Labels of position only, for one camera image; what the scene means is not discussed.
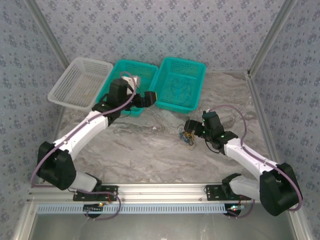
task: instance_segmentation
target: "colorful wire bundle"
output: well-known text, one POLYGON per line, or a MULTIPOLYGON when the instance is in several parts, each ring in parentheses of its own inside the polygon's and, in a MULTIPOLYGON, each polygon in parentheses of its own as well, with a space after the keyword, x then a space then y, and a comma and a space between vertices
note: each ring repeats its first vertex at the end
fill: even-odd
POLYGON ((195 149, 196 142, 195 142, 195 136, 193 133, 187 133, 183 131, 182 128, 179 128, 179 138, 185 142, 185 146, 187 149, 189 149, 190 151, 195 149))

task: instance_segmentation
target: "gray marble floor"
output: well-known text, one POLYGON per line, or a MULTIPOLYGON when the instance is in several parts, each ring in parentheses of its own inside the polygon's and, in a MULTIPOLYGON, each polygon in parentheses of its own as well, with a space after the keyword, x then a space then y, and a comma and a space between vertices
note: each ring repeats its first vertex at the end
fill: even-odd
MULTIPOLYGON (((210 152, 203 139, 196 138, 196 147, 190 151, 178 137, 180 124, 188 118, 201 121, 203 110, 220 104, 231 104, 242 111, 248 125, 245 143, 267 156, 245 75, 211 72, 205 75, 195 111, 185 115, 152 106, 144 109, 140 117, 119 118, 82 149, 75 167, 104 183, 220 182, 233 173, 251 177, 235 160, 210 152)), ((242 136, 244 125, 236 111, 224 108, 217 113, 226 130, 242 136)), ((66 109, 59 137, 86 115, 66 109)))

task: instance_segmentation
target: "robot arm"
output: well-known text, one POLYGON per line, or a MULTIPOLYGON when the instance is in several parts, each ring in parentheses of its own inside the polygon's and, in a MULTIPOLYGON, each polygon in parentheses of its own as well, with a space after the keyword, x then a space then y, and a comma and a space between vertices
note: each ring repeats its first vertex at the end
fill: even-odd
POLYGON ((184 131, 190 134, 194 133, 194 135, 203 138, 218 152, 227 155, 244 166, 256 178, 256 180, 247 179, 239 173, 234 173, 222 181, 222 184, 227 183, 229 185, 229 190, 226 192, 260 200, 267 212, 273 216, 279 215, 299 202, 297 192, 292 184, 272 167, 274 166, 283 171, 300 191, 291 166, 287 163, 278 164, 271 161, 244 143, 241 144, 241 139, 236 134, 224 130, 215 111, 204 111, 202 122, 186 121, 184 131), (257 161, 244 148, 264 162, 257 161))
MULTIPOLYGON (((139 77, 133 78, 138 86, 140 83, 139 77)), ((133 87, 134 84, 131 77, 123 76, 120 79, 113 80, 110 84, 109 93, 101 98, 81 123, 54 143, 44 142, 39 147, 38 163, 55 146, 63 144, 41 165, 36 173, 37 176, 60 190, 68 188, 87 192, 97 190, 97 187, 101 185, 101 181, 88 173, 76 171, 73 160, 95 135, 109 127, 121 115, 122 110, 129 110, 133 106, 137 108, 150 107, 156 102, 157 94, 146 91, 144 92, 144 97, 136 94, 123 109, 108 115, 101 115, 101 113, 115 109, 126 102, 133 93, 133 87)))

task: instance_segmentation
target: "wall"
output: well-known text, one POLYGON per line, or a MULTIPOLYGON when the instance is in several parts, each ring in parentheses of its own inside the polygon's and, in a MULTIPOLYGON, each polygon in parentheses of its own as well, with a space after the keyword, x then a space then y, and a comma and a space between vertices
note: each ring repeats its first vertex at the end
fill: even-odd
POLYGON ((11 239, 37 151, 52 141, 58 105, 47 94, 63 73, 23 0, 0 11, 0 239, 11 239))
POLYGON ((320 2, 298 0, 254 77, 281 159, 320 239, 320 2))
POLYGON ((82 56, 246 70, 283 0, 36 0, 69 61, 82 56))

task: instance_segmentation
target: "white plastic basket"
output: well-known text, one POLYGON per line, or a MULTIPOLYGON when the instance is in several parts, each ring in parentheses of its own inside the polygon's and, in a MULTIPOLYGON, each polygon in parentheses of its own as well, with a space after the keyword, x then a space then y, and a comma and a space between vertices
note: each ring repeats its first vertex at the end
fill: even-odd
POLYGON ((48 94, 50 102, 90 112, 113 69, 111 63, 77 57, 48 94))

